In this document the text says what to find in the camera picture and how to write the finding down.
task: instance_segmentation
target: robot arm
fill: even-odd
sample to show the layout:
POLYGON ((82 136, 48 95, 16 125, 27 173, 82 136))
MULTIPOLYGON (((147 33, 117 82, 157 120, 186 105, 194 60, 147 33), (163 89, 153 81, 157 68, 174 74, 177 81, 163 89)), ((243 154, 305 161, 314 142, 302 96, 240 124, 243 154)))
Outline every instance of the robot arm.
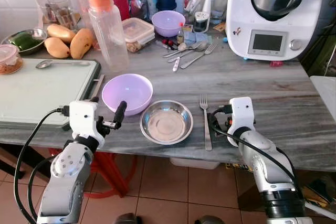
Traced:
MULTIPOLYGON (((291 163, 275 144, 255 131, 254 113, 250 97, 233 98, 225 112, 232 114, 228 133, 262 150, 293 175, 291 163)), ((306 217, 301 192, 291 177, 270 159, 241 141, 228 136, 229 142, 239 148, 247 165, 253 168, 256 185, 264 201, 268 224, 312 224, 306 217)))
POLYGON ((121 102, 113 122, 105 122, 101 116, 95 121, 95 102, 70 103, 68 116, 74 140, 66 144, 51 164, 51 178, 42 197, 37 223, 78 222, 93 154, 102 148, 110 129, 121 126, 126 107, 126 102, 121 102))

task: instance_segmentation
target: gray marble counter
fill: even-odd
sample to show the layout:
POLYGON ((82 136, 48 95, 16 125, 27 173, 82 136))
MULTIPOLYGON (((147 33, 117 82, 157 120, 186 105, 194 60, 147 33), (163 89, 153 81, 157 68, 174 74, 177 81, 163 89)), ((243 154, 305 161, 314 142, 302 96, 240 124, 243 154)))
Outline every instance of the gray marble counter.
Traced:
MULTIPOLYGON (((269 62, 244 60, 222 42, 185 70, 172 72, 172 64, 162 59, 164 48, 152 43, 136 54, 129 53, 130 66, 124 73, 138 73, 153 84, 152 101, 171 99, 186 105, 194 118, 191 135, 181 143, 164 146, 147 140, 139 127, 140 115, 126 117, 122 128, 106 137, 102 151, 126 154, 181 157, 219 162, 241 162, 238 150, 224 138, 213 141, 213 150, 204 149, 204 119, 198 106, 201 93, 208 94, 209 111, 227 104, 230 98, 250 96, 253 101, 256 130, 285 151, 300 169, 336 171, 336 123, 296 60, 272 68, 269 62)), ((195 54, 181 59, 186 62, 195 54)), ((46 51, 36 57, 49 58, 46 51)), ((84 59, 96 59, 106 74, 104 83, 116 76, 104 65, 98 51, 84 59)), ((106 120, 113 113, 99 102, 97 114, 106 120)), ((30 130, 0 129, 0 142, 23 144, 30 130)), ((41 130, 32 145, 62 147, 71 132, 41 130)))

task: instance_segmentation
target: display screen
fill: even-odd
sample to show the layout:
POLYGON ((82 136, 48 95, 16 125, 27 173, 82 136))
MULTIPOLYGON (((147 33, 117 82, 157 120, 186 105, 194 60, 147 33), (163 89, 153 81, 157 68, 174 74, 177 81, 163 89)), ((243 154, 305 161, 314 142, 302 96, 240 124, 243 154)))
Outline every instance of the display screen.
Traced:
POLYGON ((280 51, 282 36, 255 34, 253 49, 280 51))

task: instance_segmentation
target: small bottle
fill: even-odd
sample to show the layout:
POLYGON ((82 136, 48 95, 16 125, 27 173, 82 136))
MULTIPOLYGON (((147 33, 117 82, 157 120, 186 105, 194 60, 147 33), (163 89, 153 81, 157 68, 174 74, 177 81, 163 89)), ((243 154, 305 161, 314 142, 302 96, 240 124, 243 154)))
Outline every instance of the small bottle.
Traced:
POLYGON ((177 40, 177 44, 181 44, 184 41, 184 32, 183 32, 183 23, 180 23, 180 31, 178 31, 176 40, 177 40))
POLYGON ((129 65, 120 12, 113 0, 89 0, 89 16, 101 53, 112 72, 129 65))

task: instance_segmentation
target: green vegetable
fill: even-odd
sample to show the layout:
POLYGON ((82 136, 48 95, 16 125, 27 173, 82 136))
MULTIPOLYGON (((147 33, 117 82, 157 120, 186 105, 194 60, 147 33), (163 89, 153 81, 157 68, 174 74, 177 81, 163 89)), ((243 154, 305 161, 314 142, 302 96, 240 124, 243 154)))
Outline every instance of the green vegetable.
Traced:
POLYGON ((34 39, 31 34, 22 32, 9 39, 9 42, 17 46, 20 51, 30 49, 41 43, 42 40, 34 39))

